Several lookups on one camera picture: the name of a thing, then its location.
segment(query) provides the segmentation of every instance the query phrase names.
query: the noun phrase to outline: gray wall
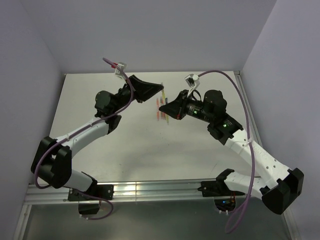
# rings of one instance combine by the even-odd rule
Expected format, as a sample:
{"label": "gray wall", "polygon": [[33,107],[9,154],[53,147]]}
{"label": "gray wall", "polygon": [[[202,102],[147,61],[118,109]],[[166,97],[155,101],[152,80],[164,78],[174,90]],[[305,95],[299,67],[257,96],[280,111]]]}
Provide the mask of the gray wall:
{"label": "gray wall", "polygon": [[276,0],[21,0],[64,73],[241,70]]}
{"label": "gray wall", "polygon": [[11,239],[62,74],[18,0],[0,2],[0,239]]}
{"label": "gray wall", "polygon": [[319,0],[278,0],[242,72],[264,147],[304,172],[292,209],[306,240],[320,234],[319,9]]}

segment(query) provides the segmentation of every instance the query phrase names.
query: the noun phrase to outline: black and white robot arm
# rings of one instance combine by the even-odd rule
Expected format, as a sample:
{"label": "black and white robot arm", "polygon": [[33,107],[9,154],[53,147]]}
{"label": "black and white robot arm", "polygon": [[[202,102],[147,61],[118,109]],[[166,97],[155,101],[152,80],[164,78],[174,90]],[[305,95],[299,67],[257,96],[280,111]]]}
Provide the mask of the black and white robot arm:
{"label": "black and white robot arm", "polygon": [[[170,117],[181,120],[186,115],[208,122],[207,130],[221,144],[233,150],[250,166],[252,155],[249,141],[254,151],[255,171],[260,177],[255,177],[251,195],[259,198],[274,213],[282,214],[284,210],[301,194],[304,174],[295,168],[291,170],[282,164],[258,143],[248,139],[247,132],[241,124],[226,112],[227,102],[218,90],[209,90],[205,93],[203,101],[196,100],[192,91],[199,85],[199,78],[190,75],[186,78],[190,90],[183,90],[178,97],[163,105],[159,110]],[[199,191],[208,197],[228,196],[232,191],[247,193],[251,177],[242,175],[232,169],[222,172],[211,189],[200,187]]]}
{"label": "black and white robot arm", "polygon": [[[139,103],[147,101],[164,88],[161,84],[141,81],[134,75],[130,76],[129,80],[133,87],[133,100]],[[90,196],[103,196],[103,189],[100,189],[102,186],[98,185],[97,180],[84,172],[72,169],[72,158],[81,149],[117,128],[121,116],[115,113],[126,106],[130,99],[131,88],[128,83],[124,84],[116,94],[104,90],[98,92],[94,106],[97,113],[93,119],[66,135],[57,138],[47,136],[42,139],[31,166],[32,173],[36,172],[44,154],[57,145],[38,166],[37,176],[56,189],[68,187]]]}

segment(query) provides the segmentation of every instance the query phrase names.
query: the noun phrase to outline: purple hose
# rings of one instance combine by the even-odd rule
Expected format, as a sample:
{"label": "purple hose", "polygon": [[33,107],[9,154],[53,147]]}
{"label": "purple hose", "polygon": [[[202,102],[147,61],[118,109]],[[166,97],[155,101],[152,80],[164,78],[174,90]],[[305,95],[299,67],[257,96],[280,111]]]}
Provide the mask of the purple hose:
{"label": "purple hose", "polygon": [[[101,119],[98,119],[97,121],[95,121],[95,122],[92,123],[92,126],[100,123],[101,121],[105,121],[105,120],[107,120],[107,119],[109,119],[109,118],[111,118],[111,117],[113,117],[113,116],[121,113],[121,112],[124,111],[127,107],[129,107],[129,105],[131,104],[131,102],[132,102],[133,99],[134,99],[134,87],[132,86],[132,84],[131,84],[131,82],[130,82],[130,79],[129,79],[128,76],[125,74],[125,72],[122,71],[120,68],[118,68],[118,67],[117,67],[112,61],[110,61],[110,60],[108,60],[108,59],[106,59],[106,58],[103,58],[103,61],[105,61],[107,64],[111,65],[112,67],[117,68],[117,69],[120,71],[120,73],[122,73],[122,75],[125,77],[126,83],[127,83],[127,84],[129,85],[129,87],[130,87],[130,99],[129,99],[128,103],[127,103],[123,108],[121,108],[120,110],[118,110],[117,112],[115,112],[115,113],[113,113],[113,114],[111,114],[111,115],[108,115],[108,116],[106,116],[106,117],[103,117],[103,118],[101,118]],[[81,129],[79,129],[78,131],[76,131],[76,132],[74,132],[73,134],[71,134],[71,135],[69,136],[69,138],[71,139],[71,138],[77,136],[78,134],[82,133],[83,131],[87,130],[87,129],[90,128],[90,127],[91,127],[90,124],[87,125],[87,126],[84,126],[83,128],[81,128]],[[39,169],[40,169],[40,166],[41,166],[42,162],[43,162],[44,159],[48,156],[48,154],[49,154],[53,149],[55,149],[57,146],[59,146],[60,144],[65,143],[66,141],[67,141],[67,139],[64,138],[64,139],[62,139],[61,141],[57,142],[57,143],[54,144],[52,147],[50,147],[50,148],[43,154],[43,156],[40,158],[39,162],[38,162],[37,165],[36,165],[35,171],[34,171],[34,184],[35,184],[35,186],[36,186],[37,188],[39,188],[39,189],[46,189],[46,188],[48,188],[48,187],[51,186],[50,184],[49,184],[49,185],[46,185],[46,186],[40,186],[40,185],[39,185],[39,183],[38,183]],[[114,206],[112,205],[112,203],[111,203],[110,201],[108,201],[108,200],[106,200],[106,199],[99,198],[99,197],[90,196],[90,195],[87,195],[87,194],[85,194],[85,193],[83,193],[83,192],[80,192],[80,194],[82,194],[82,195],[85,196],[85,197],[90,197],[90,198],[92,198],[92,199],[96,199],[96,200],[99,200],[99,201],[105,201],[105,202],[107,202],[108,204],[111,205],[111,211],[110,211],[107,215],[102,216],[102,217],[97,217],[97,218],[92,218],[92,217],[91,217],[91,218],[89,218],[89,219],[91,219],[91,220],[104,219],[104,218],[108,217],[108,216],[112,213],[112,211],[113,211],[113,209],[114,209]]]}
{"label": "purple hose", "polygon": [[[238,93],[238,95],[240,97],[240,100],[241,100],[241,103],[242,103],[242,106],[243,106],[243,109],[244,109],[247,139],[249,140],[250,139],[250,122],[249,122],[248,111],[247,111],[247,108],[246,108],[245,101],[244,101],[243,97],[241,96],[241,93],[240,93],[236,83],[231,79],[231,77],[228,74],[224,73],[223,71],[219,71],[219,70],[205,71],[205,72],[199,74],[198,76],[202,77],[203,75],[206,75],[206,74],[209,74],[209,73],[222,74],[222,75],[226,76],[230,80],[230,82],[233,84],[236,92]],[[253,188],[254,180],[255,180],[255,169],[256,169],[255,153],[254,153],[254,149],[252,147],[252,143],[251,142],[249,142],[249,148],[250,148],[250,152],[251,152],[251,161],[252,161],[252,163],[251,163],[251,177],[250,177],[250,184],[249,184],[248,193],[247,193],[247,195],[245,197],[244,202],[241,204],[241,206],[236,208],[235,210],[229,212],[229,213],[233,213],[233,214],[230,216],[230,218],[228,219],[228,221],[227,221],[227,223],[225,225],[225,229],[224,230],[225,230],[225,232],[227,234],[232,233],[239,226],[240,222],[242,221],[242,219],[243,219],[243,217],[245,215],[245,212],[247,210],[247,207],[248,207],[248,204],[249,204],[249,200],[250,200],[250,197],[251,197],[251,192],[252,192],[252,188]],[[229,228],[230,222],[233,219],[234,215],[237,212],[239,212],[240,210],[242,210],[242,211],[241,211],[240,216],[238,217],[237,221],[235,222],[235,224],[231,228]]]}

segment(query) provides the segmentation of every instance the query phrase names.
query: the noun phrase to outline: purple cable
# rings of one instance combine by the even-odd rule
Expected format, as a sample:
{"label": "purple cable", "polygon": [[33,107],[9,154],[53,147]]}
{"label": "purple cable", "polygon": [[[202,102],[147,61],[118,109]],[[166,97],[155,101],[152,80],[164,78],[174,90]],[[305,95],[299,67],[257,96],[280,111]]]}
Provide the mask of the purple cable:
{"label": "purple cable", "polygon": [[[227,77],[230,82],[233,84],[236,92],[238,93],[239,97],[240,97],[240,100],[241,100],[241,103],[242,103],[242,106],[243,106],[243,109],[244,109],[244,114],[245,114],[245,122],[246,122],[246,132],[247,132],[247,139],[249,140],[250,139],[250,123],[249,123],[249,116],[248,116],[248,112],[247,112],[247,108],[246,108],[246,104],[245,104],[245,101],[243,99],[243,97],[241,96],[241,93],[236,85],[236,83],[231,79],[231,77],[224,73],[223,71],[220,71],[220,70],[210,70],[210,71],[205,71],[201,74],[199,74],[198,76],[199,77],[202,77],[203,75],[206,75],[206,74],[209,74],[209,73],[219,73],[219,74],[222,74],[224,75],[225,77]],[[250,148],[250,152],[251,152],[251,177],[250,177],[250,184],[249,184],[249,189],[248,189],[248,193],[245,197],[245,200],[244,202],[241,204],[241,206],[239,206],[238,208],[236,208],[235,210],[233,211],[230,211],[229,213],[233,213],[230,218],[228,219],[226,225],[225,225],[225,232],[227,234],[230,234],[232,233],[240,224],[240,222],[242,221],[244,215],[245,215],[245,212],[247,210],[247,207],[248,207],[248,204],[249,204],[249,200],[250,200],[250,197],[251,197],[251,192],[252,192],[252,188],[253,188],[253,185],[254,185],[254,180],[255,180],[255,169],[256,169],[256,165],[255,165],[255,153],[254,153],[254,149],[252,147],[252,143],[251,141],[249,142],[249,148]],[[229,225],[230,225],[230,222],[231,220],[233,219],[234,215],[239,212],[240,210],[241,213],[240,213],[240,216],[238,217],[237,221],[235,222],[235,224],[229,228]]]}
{"label": "purple cable", "polygon": [[[122,73],[122,75],[125,77],[126,83],[127,83],[127,84],[129,85],[129,87],[130,87],[130,99],[129,99],[128,103],[127,103],[123,108],[121,108],[120,110],[118,110],[117,112],[115,112],[115,113],[113,113],[113,114],[111,114],[111,115],[109,115],[109,116],[106,116],[106,117],[103,117],[103,118],[98,119],[97,121],[95,121],[95,122],[92,123],[92,126],[100,123],[101,121],[105,121],[105,120],[107,120],[107,119],[109,119],[109,118],[111,118],[111,117],[113,117],[113,116],[121,113],[121,112],[124,111],[127,107],[129,107],[129,105],[131,104],[131,102],[132,102],[133,99],[134,99],[134,87],[132,86],[132,84],[131,84],[131,82],[130,82],[130,79],[129,79],[128,76],[125,74],[125,72],[124,72],[123,70],[121,70],[120,68],[118,68],[117,65],[115,65],[115,64],[114,64],[112,61],[110,61],[110,60],[108,60],[108,59],[106,59],[106,58],[103,58],[103,61],[105,61],[107,64],[111,65],[112,67],[117,68],[117,69],[120,71],[120,73]],[[71,135],[69,136],[69,138],[71,139],[71,138],[77,136],[78,134],[82,133],[83,131],[87,130],[87,129],[90,128],[90,127],[91,127],[90,124],[88,124],[87,126],[84,126],[83,128],[81,128],[81,129],[79,129],[78,131],[76,131],[76,132],[74,132],[73,134],[71,134]],[[65,143],[66,141],[67,141],[67,138],[64,138],[64,139],[62,139],[61,141],[59,141],[59,142],[57,142],[56,144],[54,144],[52,147],[50,147],[50,148],[43,154],[43,156],[40,158],[39,162],[37,163],[36,168],[35,168],[35,171],[34,171],[34,184],[35,184],[35,186],[36,186],[38,189],[46,189],[46,188],[48,188],[48,187],[51,186],[50,184],[48,184],[48,185],[46,185],[46,186],[40,186],[39,183],[38,183],[38,175],[39,175],[39,169],[40,169],[41,164],[43,163],[43,161],[45,160],[45,158],[48,156],[48,154],[49,154],[53,149],[55,149],[55,148],[56,148],[57,146],[59,146],[60,144]],[[111,205],[111,211],[110,211],[106,216],[99,217],[99,218],[97,218],[97,219],[106,218],[107,216],[109,216],[109,215],[112,213],[112,211],[113,211],[113,209],[114,209],[114,206],[113,206],[112,203],[109,202],[108,200],[102,199],[102,198],[99,198],[99,197],[95,197],[95,196],[90,196],[90,195],[87,195],[87,194],[85,194],[85,193],[83,193],[83,192],[80,192],[80,193],[81,193],[82,195],[86,196],[86,197],[90,197],[90,198],[92,198],[92,199],[97,199],[97,200],[99,200],[99,201],[105,201],[105,202],[107,202],[108,204]]]}

